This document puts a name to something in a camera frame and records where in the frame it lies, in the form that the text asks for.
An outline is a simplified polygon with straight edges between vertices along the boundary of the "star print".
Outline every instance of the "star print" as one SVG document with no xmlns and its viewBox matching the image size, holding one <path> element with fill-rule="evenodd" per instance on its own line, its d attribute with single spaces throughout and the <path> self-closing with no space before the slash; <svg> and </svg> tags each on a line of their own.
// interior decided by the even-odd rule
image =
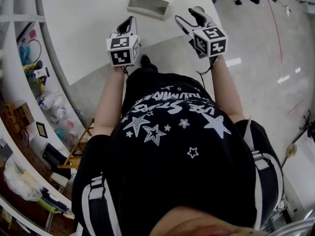
<svg viewBox="0 0 315 236">
<path fill-rule="evenodd" d="M 146 123 L 150 123 L 150 121 L 143 119 L 144 116 L 146 116 L 147 114 L 136 118 L 136 117 L 132 117 L 132 122 L 129 123 L 126 127 L 124 127 L 124 130 L 130 127 L 133 127 L 133 131 L 136 137 L 138 137 L 139 134 L 139 130 L 142 124 L 146 124 Z"/>
<path fill-rule="evenodd" d="M 122 119 L 121 123 L 124 123 L 125 120 L 128 120 L 128 116 L 125 116 L 125 117 Z"/>
<path fill-rule="evenodd" d="M 128 131 L 128 132 L 126 133 L 126 136 L 128 136 L 128 137 L 131 137 L 132 135 L 133 135 L 133 133 L 130 132 L 130 131 Z"/>
<path fill-rule="evenodd" d="M 179 126 L 182 126 L 183 128 L 186 128 L 187 126 L 190 126 L 190 124 L 188 123 L 188 120 L 185 119 L 181 119 L 181 123 L 178 124 Z"/>
<path fill-rule="evenodd" d="M 190 155 L 191 158 L 193 159 L 195 156 L 199 155 L 198 152 L 197 152 L 197 149 L 198 148 L 191 148 L 191 147 L 189 147 L 189 151 L 188 151 L 187 155 Z"/>
<path fill-rule="evenodd" d="M 172 88 L 172 87 L 174 87 L 174 86 L 167 86 L 167 87 L 165 87 L 165 88 L 161 88 L 161 89 L 167 89 L 167 90 L 170 90 L 170 88 Z"/>
<path fill-rule="evenodd" d="M 229 135 L 231 132 L 224 126 L 223 124 L 223 116 L 219 116 L 217 118 L 213 118 L 205 113 L 201 113 L 205 119 L 209 122 L 204 128 L 214 128 L 217 134 L 223 139 L 223 134 L 228 133 Z"/>
<path fill-rule="evenodd" d="M 169 125 L 164 126 L 165 131 L 170 131 L 171 127 Z"/>
<path fill-rule="evenodd" d="M 147 126 L 143 126 L 143 128 L 145 129 L 145 131 L 148 132 L 146 138 L 144 139 L 144 142 L 146 143 L 147 141 L 152 140 L 157 146 L 159 146 L 159 138 L 161 136 L 165 136 L 166 134 L 162 131 L 159 131 L 158 124 L 155 125 L 153 128 Z"/>
</svg>

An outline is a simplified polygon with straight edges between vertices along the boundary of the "picture frame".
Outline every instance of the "picture frame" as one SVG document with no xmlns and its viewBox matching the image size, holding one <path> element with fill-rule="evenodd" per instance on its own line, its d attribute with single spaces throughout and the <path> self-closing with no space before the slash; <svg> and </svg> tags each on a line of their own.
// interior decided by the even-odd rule
<svg viewBox="0 0 315 236">
<path fill-rule="evenodd" d="M 38 130 L 39 135 L 41 137 L 48 138 L 45 125 L 43 123 L 40 123 L 37 121 L 36 126 L 37 126 L 37 130 Z"/>
</svg>

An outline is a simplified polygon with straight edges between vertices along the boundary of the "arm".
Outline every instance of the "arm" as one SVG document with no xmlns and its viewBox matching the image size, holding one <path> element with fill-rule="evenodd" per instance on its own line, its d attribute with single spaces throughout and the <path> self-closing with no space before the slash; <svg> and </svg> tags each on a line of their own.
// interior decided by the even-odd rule
<svg viewBox="0 0 315 236">
<path fill-rule="evenodd" d="M 223 56 L 219 56 L 211 73 L 217 105 L 234 123 L 244 120 L 241 99 Z"/>
<path fill-rule="evenodd" d="M 99 100 L 93 136 L 110 136 L 121 119 L 125 75 L 120 67 L 112 68 Z"/>
</svg>

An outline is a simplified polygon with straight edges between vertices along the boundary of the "black t-shirt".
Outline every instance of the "black t-shirt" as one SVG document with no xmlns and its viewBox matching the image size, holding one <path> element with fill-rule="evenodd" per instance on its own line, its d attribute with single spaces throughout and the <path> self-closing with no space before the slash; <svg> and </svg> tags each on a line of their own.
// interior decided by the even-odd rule
<svg viewBox="0 0 315 236">
<path fill-rule="evenodd" d="M 243 140 L 247 123 L 233 124 L 191 78 L 157 73 L 130 77 L 121 122 L 110 137 L 98 135 L 88 142 L 74 182 L 73 212 L 85 225 L 83 188 L 103 172 L 123 235 L 149 235 L 178 206 L 253 227 L 257 166 Z M 255 150 L 271 155 L 279 167 L 263 127 L 253 121 L 251 130 Z M 261 225 L 280 190 L 275 165 L 263 160 Z"/>
</svg>

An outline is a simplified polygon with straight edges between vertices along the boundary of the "plastic bag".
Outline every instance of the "plastic bag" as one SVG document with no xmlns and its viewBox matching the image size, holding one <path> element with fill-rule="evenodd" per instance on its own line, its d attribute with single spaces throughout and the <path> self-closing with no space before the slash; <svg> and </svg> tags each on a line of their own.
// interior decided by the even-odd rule
<svg viewBox="0 0 315 236">
<path fill-rule="evenodd" d="M 5 164 L 4 180 L 9 189 L 20 195 L 26 201 L 38 201 L 42 194 L 40 186 L 28 172 L 21 173 L 13 160 L 9 159 Z"/>
</svg>

